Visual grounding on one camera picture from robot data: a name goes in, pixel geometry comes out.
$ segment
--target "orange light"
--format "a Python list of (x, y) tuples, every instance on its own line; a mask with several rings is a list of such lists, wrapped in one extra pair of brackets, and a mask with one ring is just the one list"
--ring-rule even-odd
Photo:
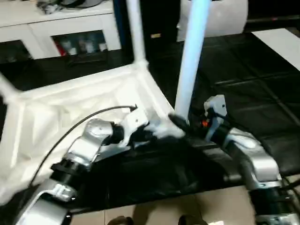
[(208, 127), (208, 122), (206, 120), (203, 120), (202, 125), (206, 128), (206, 127)]

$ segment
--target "white cabinet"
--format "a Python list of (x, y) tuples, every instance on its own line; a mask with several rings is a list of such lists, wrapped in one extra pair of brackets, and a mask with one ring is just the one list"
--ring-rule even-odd
[(9, 26), (9, 27), (1, 27), (0, 28), (0, 59), (1, 61), (4, 58), (17, 57), (13, 55), (14, 51), (22, 48), (22, 52), (18, 52), (17, 54), (23, 54), (26, 57), (26, 54), (29, 54), (30, 58), (38, 59), (41, 55), (43, 55), (43, 50), (41, 49), (36, 37), (32, 34), (30, 28), (26, 24), (21, 24), (17, 26)]
[(51, 15), (41, 14), (30, 1), (0, 2), (0, 57), (1, 47), (12, 41), (34, 59), (120, 49), (111, 1)]
[(78, 43), (80, 42), (79, 39), (84, 35), (84, 32), (92, 31), (95, 32), (95, 35), (93, 35), (95, 39), (101, 34), (104, 36), (103, 41), (94, 40), (97, 44), (105, 43), (108, 50), (120, 49), (119, 35), (113, 14), (38, 22), (29, 24), (29, 26), (39, 45), (43, 49), (43, 54), (38, 58), (61, 56), (59, 48), (57, 47), (57, 45), (60, 45), (61, 43), (59, 38), (55, 42), (55, 38), (58, 36), (63, 36), (62, 39), (67, 38), (69, 34), (78, 34), (78, 37), (72, 35), (72, 44), (69, 43), (70, 48), (75, 48), (75, 51), (78, 52), (80, 48)]

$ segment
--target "red object on shelf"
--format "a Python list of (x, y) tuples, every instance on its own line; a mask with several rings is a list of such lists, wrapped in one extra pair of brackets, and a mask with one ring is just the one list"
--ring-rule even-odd
[(61, 56), (67, 55), (67, 52), (61, 47), (61, 45), (57, 41), (55, 41), (55, 45), (56, 45), (58, 51), (60, 52)]

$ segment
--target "wire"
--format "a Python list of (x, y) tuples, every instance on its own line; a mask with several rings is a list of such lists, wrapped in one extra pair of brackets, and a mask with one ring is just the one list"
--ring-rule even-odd
[[(260, 138), (259, 136), (257, 136), (254, 132), (252, 132), (249, 128), (247, 128), (247, 127), (245, 127), (245, 126), (237, 123), (236, 121), (234, 121), (232, 119), (229, 119), (226, 116), (223, 116), (223, 115), (221, 115), (219, 113), (216, 113), (216, 116), (224, 119), (225, 121), (227, 121), (229, 123), (233, 123), (233, 124), (237, 125), (237, 127), (243, 128), (247, 132), (251, 133), (253, 135), (254, 139), (258, 140), (261, 143), (262, 147), (265, 149), (265, 151), (270, 156), (272, 156), (271, 149), (270, 149), (269, 145), (262, 138)], [(297, 200), (300, 202), (300, 194), (299, 194), (299, 192), (296, 189), (294, 189), (295, 187), (297, 187), (298, 185), (300, 185), (300, 179), (298, 179), (298, 180), (296, 180), (296, 181), (294, 181), (292, 183), (284, 175), (282, 175), (282, 179), (288, 184), (288, 185), (285, 185), (285, 183), (282, 182), (283, 189), (285, 189), (285, 190), (288, 190), (288, 189), (292, 190), (293, 193), (294, 193), (294, 195), (296, 196)]]
[(42, 166), (44, 165), (45, 161), (48, 159), (48, 157), (51, 155), (51, 153), (54, 151), (54, 149), (59, 145), (59, 143), (66, 138), (66, 136), (68, 134), (70, 134), (76, 127), (78, 127), (80, 124), (82, 124), (83, 122), (85, 122), (86, 120), (88, 120), (89, 118), (98, 115), (100, 113), (104, 113), (113, 109), (121, 109), (121, 108), (129, 108), (130, 110), (134, 110), (136, 109), (136, 106), (128, 106), (128, 105), (120, 105), (120, 106), (114, 106), (114, 107), (110, 107), (110, 108), (106, 108), (106, 109), (102, 109), (99, 111), (96, 111), (90, 115), (88, 115), (87, 117), (83, 118), (82, 120), (80, 120), (78, 123), (76, 123), (75, 125), (73, 125), (54, 145), (53, 147), (49, 150), (49, 152), (47, 153), (47, 155), (44, 157), (44, 159), (42, 160), (41, 164), (39, 165), (39, 167), (37, 168), (36, 172), (34, 173), (28, 188), (33, 186), (33, 182), (36, 179), (38, 172), (41, 170)]
[(69, 4), (64, 5), (64, 4), (61, 4), (61, 3), (59, 3), (58, 5), (61, 6), (61, 7), (63, 7), (63, 8), (65, 8), (65, 9), (69, 9), (69, 10), (80, 10), (80, 9), (85, 9), (85, 8), (91, 8), (91, 7), (98, 6), (98, 5), (100, 5), (103, 1), (104, 1), (104, 0), (101, 0), (100, 2), (98, 2), (97, 4), (92, 5), (92, 6), (81, 6), (85, 1), (84, 1), (82, 4), (79, 4), (78, 6), (74, 6), (74, 7), (69, 6)]

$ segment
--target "metal bracket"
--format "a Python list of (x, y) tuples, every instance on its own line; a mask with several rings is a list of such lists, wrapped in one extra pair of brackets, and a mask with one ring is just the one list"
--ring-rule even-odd
[[(212, 96), (209, 99), (207, 99), (206, 102), (204, 102), (204, 109), (205, 109), (205, 115), (208, 116), (208, 109), (212, 108), (215, 113), (218, 113), (222, 116), (227, 115), (227, 109), (226, 109), (226, 103), (225, 103), (225, 97), (224, 95), (216, 95)], [(216, 129), (222, 124), (224, 120), (220, 117), (214, 117), (212, 119), (212, 124), (210, 129), (207, 132), (207, 135), (205, 137), (206, 141), (210, 141), (211, 137), (215, 133)]]
[(70, 201), (76, 195), (76, 191), (67, 185), (62, 185), (55, 180), (48, 179), (45, 180), (34, 192), (31, 199), (26, 203), (25, 207), (19, 214), (20, 217), (17, 220), (16, 225), (31, 225), (34, 219), (40, 215), (43, 215), (48, 211), (52, 217), (46, 218), (46, 224), (57, 225), (61, 224), (58, 221), (62, 221), (64, 216), (67, 214), (68, 210), (60, 207), (58, 205), (52, 204), (41, 200), (40, 197), (43, 194), (50, 194), (55, 196), (64, 202)]
[(147, 115), (143, 109), (137, 108), (129, 113), (120, 125), (124, 129), (123, 141), (119, 143), (120, 148), (124, 148), (128, 145), (130, 136), (141, 126), (145, 126), (149, 123)]
[(90, 120), (82, 136), (73, 142), (64, 158), (90, 168), (103, 141), (111, 135), (113, 135), (113, 128), (110, 122), (101, 119)]
[[(229, 142), (233, 142), (236, 148), (228, 147)], [(250, 133), (231, 129), (222, 149), (242, 167), (241, 173), (248, 190), (281, 186), (276, 161)]]

